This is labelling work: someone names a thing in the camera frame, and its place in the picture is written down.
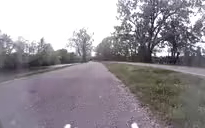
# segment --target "asphalt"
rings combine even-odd
[[[1,128],[162,128],[97,62],[0,84]]]
[[[148,63],[131,63],[131,62],[111,62],[111,63],[123,63],[123,64],[137,65],[137,66],[148,66],[148,67],[167,69],[167,70],[172,70],[172,71],[176,71],[176,72],[182,72],[182,73],[186,73],[186,74],[205,77],[205,68],[148,64]]]

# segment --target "overcast sky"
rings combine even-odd
[[[12,38],[44,37],[55,49],[64,48],[76,29],[94,32],[94,46],[117,24],[117,0],[0,0],[0,30]]]

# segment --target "tall tree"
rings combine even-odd
[[[6,56],[10,55],[14,44],[10,36],[0,33],[0,68],[4,68]]]
[[[160,35],[171,16],[188,18],[187,0],[119,0],[120,35],[134,36],[144,62],[152,61],[154,48],[163,43]]]
[[[70,46],[75,48],[83,62],[86,62],[87,56],[91,55],[92,42],[92,35],[85,28],[74,31],[73,36],[69,39]]]

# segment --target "grass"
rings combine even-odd
[[[151,67],[105,65],[162,120],[177,128],[205,128],[205,78]]]
[[[38,68],[32,68],[29,70],[23,70],[19,72],[0,72],[0,83],[8,80],[13,80],[16,78],[21,78],[21,77],[27,77],[31,75],[36,75],[40,73],[45,73],[45,72],[50,72],[58,69],[62,69],[65,67],[69,67],[71,65],[67,66],[61,66],[61,67],[53,67],[53,68],[47,68],[47,67],[38,67]]]

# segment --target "foliage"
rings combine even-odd
[[[92,35],[88,34],[85,28],[73,32],[73,36],[69,39],[70,46],[74,47],[82,61],[86,62],[87,57],[91,56],[92,51]]]
[[[13,41],[9,35],[0,32],[0,70],[78,61],[78,56],[67,52],[66,49],[55,51],[51,44],[45,42],[44,38],[41,38],[39,42],[29,42],[23,37],[18,37]]]

